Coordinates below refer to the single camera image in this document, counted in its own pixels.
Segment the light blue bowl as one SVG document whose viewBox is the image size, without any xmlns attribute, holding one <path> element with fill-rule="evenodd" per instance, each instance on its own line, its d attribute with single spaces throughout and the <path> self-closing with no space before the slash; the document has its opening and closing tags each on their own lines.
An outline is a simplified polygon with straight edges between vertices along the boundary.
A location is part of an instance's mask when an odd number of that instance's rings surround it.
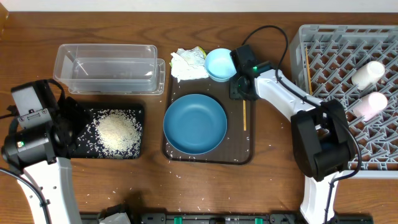
<svg viewBox="0 0 398 224">
<path fill-rule="evenodd" d="M 209 77 L 216 82 L 227 82 L 236 73 L 229 49 L 214 49 L 207 54 L 205 70 Z"/>
</svg>

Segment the white paper napkin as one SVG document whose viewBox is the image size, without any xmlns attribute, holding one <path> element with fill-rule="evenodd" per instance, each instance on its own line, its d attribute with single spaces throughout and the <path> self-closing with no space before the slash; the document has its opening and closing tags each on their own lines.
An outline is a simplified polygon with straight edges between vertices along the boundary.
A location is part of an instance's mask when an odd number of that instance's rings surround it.
<svg viewBox="0 0 398 224">
<path fill-rule="evenodd" d="M 177 49 L 171 56 L 171 76 L 176 78 L 178 83 L 209 77 L 205 69 L 206 53 L 201 47 L 196 46 L 190 50 Z"/>
</svg>

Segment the dark blue plate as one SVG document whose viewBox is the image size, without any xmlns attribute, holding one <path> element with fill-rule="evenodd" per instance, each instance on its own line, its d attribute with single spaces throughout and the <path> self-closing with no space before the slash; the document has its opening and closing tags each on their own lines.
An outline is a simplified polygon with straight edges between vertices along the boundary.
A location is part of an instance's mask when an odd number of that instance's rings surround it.
<svg viewBox="0 0 398 224">
<path fill-rule="evenodd" d="M 200 155 L 214 150 L 223 141 L 227 130 L 226 112 L 207 95 L 182 96 L 165 112 L 165 138 L 182 153 Z"/>
</svg>

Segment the cream white cup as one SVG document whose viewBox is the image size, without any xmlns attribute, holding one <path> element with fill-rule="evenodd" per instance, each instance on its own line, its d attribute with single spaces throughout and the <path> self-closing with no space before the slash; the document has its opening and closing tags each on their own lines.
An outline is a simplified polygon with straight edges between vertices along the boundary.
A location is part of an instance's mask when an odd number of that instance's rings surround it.
<svg viewBox="0 0 398 224">
<path fill-rule="evenodd" d="M 377 83 L 385 71 L 385 66 L 381 62 L 370 61 L 353 74 L 351 81 L 359 90 L 364 90 L 369 85 Z"/>
</svg>

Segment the pink cup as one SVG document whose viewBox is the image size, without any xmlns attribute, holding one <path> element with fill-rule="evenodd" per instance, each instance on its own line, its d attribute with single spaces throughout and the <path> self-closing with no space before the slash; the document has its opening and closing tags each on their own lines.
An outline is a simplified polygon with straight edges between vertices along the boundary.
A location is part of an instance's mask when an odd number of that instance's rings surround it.
<svg viewBox="0 0 398 224">
<path fill-rule="evenodd" d="M 353 108 L 353 113 L 357 118 L 363 117 L 364 121 L 369 121 L 386 108 L 387 104 L 386 96 L 379 92 L 373 92 L 360 99 Z"/>
</svg>

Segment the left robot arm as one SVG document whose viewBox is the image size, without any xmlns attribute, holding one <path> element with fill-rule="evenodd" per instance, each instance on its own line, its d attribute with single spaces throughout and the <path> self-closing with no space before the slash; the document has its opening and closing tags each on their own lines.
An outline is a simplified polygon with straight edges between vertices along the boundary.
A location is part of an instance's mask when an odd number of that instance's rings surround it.
<svg viewBox="0 0 398 224">
<path fill-rule="evenodd" d="M 71 153 L 91 114 L 61 93 L 56 98 L 53 79 L 12 88 L 12 118 L 1 155 L 9 165 L 1 172 L 22 188 L 35 223 L 81 223 L 72 181 Z"/>
</svg>

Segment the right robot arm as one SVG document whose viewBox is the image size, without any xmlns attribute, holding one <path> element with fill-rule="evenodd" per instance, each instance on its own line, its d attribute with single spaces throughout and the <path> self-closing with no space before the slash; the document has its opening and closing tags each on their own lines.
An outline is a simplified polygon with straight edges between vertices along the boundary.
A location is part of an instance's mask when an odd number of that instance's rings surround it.
<svg viewBox="0 0 398 224">
<path fill-rule="evenodd" d="M 258 60 L 249 45 L 236 48 L 230 56 L 236 69 L 230 79 L 230 97 L 263 99 L 290 121 L 294 159 L 305 175 L 300 206 L 305 221 L 332 222 L 335 185 L 355 155 L 342 104 L 310 96 L 278 67 Z"/>
</svg>

